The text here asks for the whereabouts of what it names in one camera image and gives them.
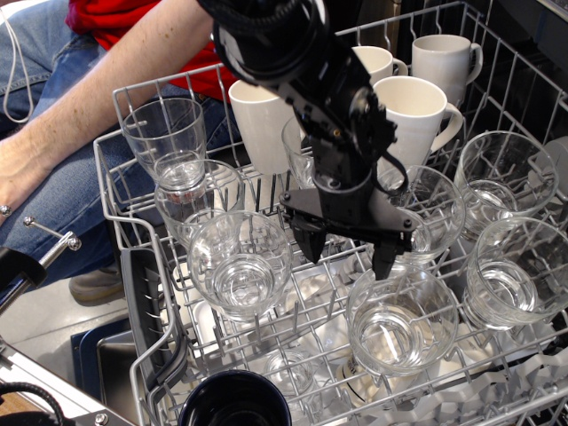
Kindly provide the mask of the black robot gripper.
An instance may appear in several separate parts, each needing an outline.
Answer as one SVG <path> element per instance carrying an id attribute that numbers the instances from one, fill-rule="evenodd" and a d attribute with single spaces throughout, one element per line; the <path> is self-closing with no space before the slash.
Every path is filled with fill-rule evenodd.
<path id="1" fill-rule="evenodd" d="M 315 170 L 314 188 L 280 195 L 286 220 L 308 261 L 318 263 L 329 234 L 371 242 L 375 278 L 385 280 L 397 256 L 412 250 L 417 222 L 381 196 L 372 177 L 367 171 L 360 181 L 347 185 Z"/>

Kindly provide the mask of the person's bare forearm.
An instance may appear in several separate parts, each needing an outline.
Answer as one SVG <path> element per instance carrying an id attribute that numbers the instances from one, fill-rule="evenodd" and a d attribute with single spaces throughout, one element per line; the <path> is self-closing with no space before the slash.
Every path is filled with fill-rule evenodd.
<path id="1" fill-rule="evenodd" d="M 1 142 L 1 203 L 19 208 L 71 154 L 114 125 L 114 90 L 179 72 L 209 42 L 196 1 L 161 1 L 56 102 Z"/>

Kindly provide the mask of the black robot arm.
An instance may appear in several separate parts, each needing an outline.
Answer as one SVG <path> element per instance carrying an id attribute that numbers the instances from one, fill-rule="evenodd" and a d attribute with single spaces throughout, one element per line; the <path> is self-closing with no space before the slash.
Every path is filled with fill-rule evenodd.
<path id="1" fill-rule="evenodd" d="M 328 234 L 373 245 L 379 280 L 412 248 L 417 223 L 393 207 L 378 163 L 402 170 L 389 153 L 396 124 L 370 75 L 313 1 L 205 1 L 217 55 L 242 81 L 293 108 L 312 145 L 313 185 L 280 196 L 299 248 L 318 262 Z"/>

